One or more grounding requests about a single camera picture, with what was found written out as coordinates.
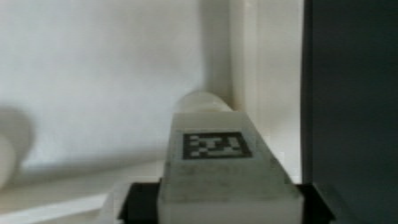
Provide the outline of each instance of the white plastic part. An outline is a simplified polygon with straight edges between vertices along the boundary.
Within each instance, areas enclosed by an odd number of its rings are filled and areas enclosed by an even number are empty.
[[[16,152],[7,138],[0,135],[0,190],[7,184],[16,168]]]
[[[160,224],[298,224],[302,201],[245,113],[176,114]]]
[[[194,92],[179,100],[176,109],[179,113],[222,111],[231,111],[231,108],[220,97],[208,92]]]

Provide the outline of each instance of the dark surface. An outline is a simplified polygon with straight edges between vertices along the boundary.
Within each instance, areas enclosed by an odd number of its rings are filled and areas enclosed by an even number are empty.
[[[160,183],[133,183],[119,214],[124,224],[158,223],[158,189]]]
[[[329,224],[334,220],[332,212],[311,184],[297,185],[304,194],[304,222],[302,224]],[[119,219],[124,224],[156,224],[156,198],[160,183],[133,183],[124,201]]]
[[[297,185],[297,187],[306,198],[302,223],[304,224],[314,224],[314,223],[329,224],[330,221],[336,220],[336,217],[327,207],[327,204],[322,200],[318,191],[311,184]]]
[[[398,1],[307,1],[302,72],[306,181],[357,217],[398,223]]]

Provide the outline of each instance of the black base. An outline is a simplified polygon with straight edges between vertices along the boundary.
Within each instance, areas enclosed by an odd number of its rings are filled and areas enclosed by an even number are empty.
[[[302,224],[329,224],[334,215],[311,184],[297,185],[306,202]],[[158,224],[158,199],[160,183],[133,183],[119,214],[124,224]]]

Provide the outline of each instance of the qr code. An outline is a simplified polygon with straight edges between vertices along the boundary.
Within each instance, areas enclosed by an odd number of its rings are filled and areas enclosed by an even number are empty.
[[[240,132],[197,133],[183,136],[183,159],[252,157]]]

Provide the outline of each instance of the white wall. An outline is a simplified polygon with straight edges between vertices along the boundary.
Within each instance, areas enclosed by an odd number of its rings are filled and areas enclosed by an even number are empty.
[[[302,0],[231,0],[234,107],[300,182]]]
[[[0,108],[34,136],[16,183],[151,160],[183,95],[231,101],[227,4],[2,1]]]

